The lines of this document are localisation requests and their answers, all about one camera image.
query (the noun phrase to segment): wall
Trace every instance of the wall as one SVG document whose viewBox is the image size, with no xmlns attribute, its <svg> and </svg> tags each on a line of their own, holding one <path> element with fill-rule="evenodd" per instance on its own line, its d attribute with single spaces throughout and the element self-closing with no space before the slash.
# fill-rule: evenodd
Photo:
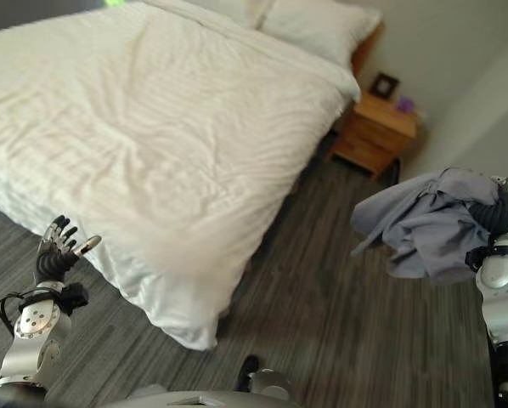
<svg viewBox="0 0 508 408">
<path fill-rule="evenodd" d="M 402 81 L 430 127 L 508 43 L 508 0 L 342 0 L 377 7 L 386 30 L 359 78 Z"/>
<path fill-rule="evenodd" d="M 508 153 L 508 45 L 435 124 L 402 179 L 451 165 L 507 174 L 508 161 L 499 160 L 500 152 Z"/>
<path fill-rule="evenodd" d="M 508 111 L 454 164 L 508 177 Z"/>
</svg>

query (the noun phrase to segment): gray cloth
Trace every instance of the gray cloth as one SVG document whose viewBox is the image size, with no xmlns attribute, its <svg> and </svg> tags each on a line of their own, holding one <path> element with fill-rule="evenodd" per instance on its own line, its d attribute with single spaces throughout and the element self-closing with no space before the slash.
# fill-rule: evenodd
<svg viewBox="0 0 508 408">
<path fill-rule="evenodd" d="M 470 170 L 448 168 L 394 185 L 360 202 L 352 225 L 367 235 L 353 255 L 385 243 L 395 250 L 388 274 L 430 276 L 435 283 L 471 278 L 466 252 L 486 245 L 489 233 L 471 217 L 474 201 L 493 205 L 498 185 Z"/>
</svg>

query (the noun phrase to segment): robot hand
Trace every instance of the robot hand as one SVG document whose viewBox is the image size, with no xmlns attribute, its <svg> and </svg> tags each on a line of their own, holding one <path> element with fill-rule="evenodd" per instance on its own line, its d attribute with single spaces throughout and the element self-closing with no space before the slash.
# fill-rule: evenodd
<svg viewBox="0 0 508 408">
<path fill-rule="evenodd" d="M 496 178 L 499 199 L 493 206 L 474 204 L 469 211 L 491 233 L 487 246 L 467 253 L 483 295 L 483 317 L 490 340 L 495 406 L 508 406 L 508 178 Z"/>
<path fill-rule="evenodd" d="M 87 291 L 80 283 L 65 285 L 65 273 L 101 242 L 93 236 L 76 246 L 71 236 L 76 227 L 64 228 L 70 220 L 57 217 L 42 236 L 34 273 L 36 287 L 24 293 L 10 293 L 0 300 L 0 317 L 13 336 L 3 359 L 0 392 L 20 392 L 43 397 L 56 378 L 60 348 L 71 329 L 73 310 L 87 304 Z M 5 302 L 20 299 L 20 317 L 14 325 L 8 319 Z"/>
<path fill-rule="evenodd" d="M 78 230 L 72 227 L 63 235 L 64 228 L 70 220 L 63 215 L 57 217 L 47 228 L 42 236 L 37 250 L 37 268 L 34 273 L 35 284 L 44 281 L 57 281 L 63 283 L 65 272 L 84 256 L 84 254 L 101 242 L 101 237 L 96 235 L 89 238 L 83 244 L 75 247 L 75 240 L 68 241 Z"/>
</svg>

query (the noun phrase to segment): wooden nightstand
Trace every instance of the wooden nightstand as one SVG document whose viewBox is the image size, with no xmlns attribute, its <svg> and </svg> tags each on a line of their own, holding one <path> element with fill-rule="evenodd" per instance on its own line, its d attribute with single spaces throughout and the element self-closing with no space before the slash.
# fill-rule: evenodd
<svg viewBox="0 0 508 408">
<path fill-rule="evenodd" d="M 345 119 L 326 158 L 343 157 L 371 171 L 371 179 L 376 180 L 416 139 L 416 124 L 415 115 L 400 112 L 394 103 L 364 93 Z"/>
</svg>

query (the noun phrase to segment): pillow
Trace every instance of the pillow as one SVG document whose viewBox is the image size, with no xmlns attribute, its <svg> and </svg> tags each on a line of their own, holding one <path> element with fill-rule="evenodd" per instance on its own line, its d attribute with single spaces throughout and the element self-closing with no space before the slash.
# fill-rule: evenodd
<svg viewBox="0 0 508 408">
<path fill-rule="evenodd" d="M 333 0 L 274 0 L 260 31 L 340 66 L 381 22 L 372 8 Z"/>
<path fill-rule="evenodd" d="M 185 0 L 204 9 L 227 15 L 240 26 L 258 28 L 273 0 Z"/>
</svg>

